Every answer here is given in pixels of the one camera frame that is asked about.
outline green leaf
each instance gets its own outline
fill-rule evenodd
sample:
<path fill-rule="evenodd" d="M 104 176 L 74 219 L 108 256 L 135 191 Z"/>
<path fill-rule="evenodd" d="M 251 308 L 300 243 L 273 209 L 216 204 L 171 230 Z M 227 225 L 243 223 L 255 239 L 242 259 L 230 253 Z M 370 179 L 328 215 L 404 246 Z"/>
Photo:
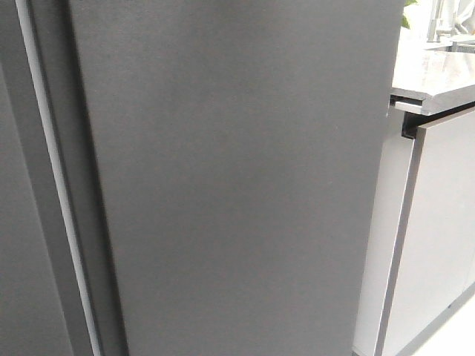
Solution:
<path fill-rule="evenodd" d="M 406 15 L 402 16 L 401 26 L 406 27 L 406 28 L 410 28 L 409 21 L 407 20 Z"/>

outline white cabinet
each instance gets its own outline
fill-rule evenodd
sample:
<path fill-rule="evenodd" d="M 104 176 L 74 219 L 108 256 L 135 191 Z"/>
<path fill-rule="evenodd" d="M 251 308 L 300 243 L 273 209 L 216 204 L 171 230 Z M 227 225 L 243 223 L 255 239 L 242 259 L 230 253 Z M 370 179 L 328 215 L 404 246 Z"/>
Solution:
<path fill-rule="evenodd" d="M 417 128 L 412 154 L 405 149 L 401 156 L 408 174 L 397 171 L 403 165 L 391 160 L 394 152 L 383 151 L 356 328 L 359 355 L 397 355 L 475 282 L 474 137 L 471 108 Z M 381 172 L 387 167 L 401 177 L 398 184 Z M 400 184 L 405 192 L 395 197 Z M 383 254 L 390 261 L 382 262 Z M 386 283 L 377 286 L 377 279 Z"/>
<path fill-rule="evenodd" d="M 475 252 L 474 137 L 475 111 L 418 128 L 384 356 L 395 355 L 466 286 Z"/>

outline countertop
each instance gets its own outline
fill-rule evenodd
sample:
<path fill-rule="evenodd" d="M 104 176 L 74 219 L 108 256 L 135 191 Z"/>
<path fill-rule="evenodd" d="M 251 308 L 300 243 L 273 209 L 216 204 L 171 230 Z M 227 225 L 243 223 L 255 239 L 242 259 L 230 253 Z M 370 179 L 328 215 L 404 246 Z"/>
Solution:
<path fill-rule="evenodd" d="M 399 108 L 422 115 L 475 102 L 475 54 L 399 45 L 391 94 L 404 98 Z"/>

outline cabinet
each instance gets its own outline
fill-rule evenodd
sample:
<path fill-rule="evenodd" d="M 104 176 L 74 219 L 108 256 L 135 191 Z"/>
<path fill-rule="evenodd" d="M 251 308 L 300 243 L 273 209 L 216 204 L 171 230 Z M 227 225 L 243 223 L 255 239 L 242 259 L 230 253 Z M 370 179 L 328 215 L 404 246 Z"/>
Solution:
<path fill-rule="evenodd" d="M 373 310 L 374 320 L 379 322 L 373 329 L 375 348 L 372 351 L 367 345 L 359 346 L 366 347 L 360 351 L 362 355 L 378 355 L 381 351 L 384 356 L 396 355 L 474 282 L 474 135 L 473 108 L 417 128 L 412 153 L 406 154 L 410 167 L 404 179 L 404 196 L 392 198 L 402 205 L 397 229 L 392 230 L 395 247 L 391 267 L 379 265 L 385 270 L 387 284 L 373 291 L 384 299 L 379 300 L 378 317 Z M 388 211 L 376 211 L 373 226 L 378 224 L 374 221 L 378 214 Z M 374 277 L 377 272 L 367 264 L 365 277 L 371 278 L 371 273 Z M 363 337 L 365 316 L 359 320 L 358 343 L 370 338 L 369 334 Z"/>
<path fill-rule="evenodd" d="M 69 2 L 131 355 L 350 354 L 402 3 Z"/>

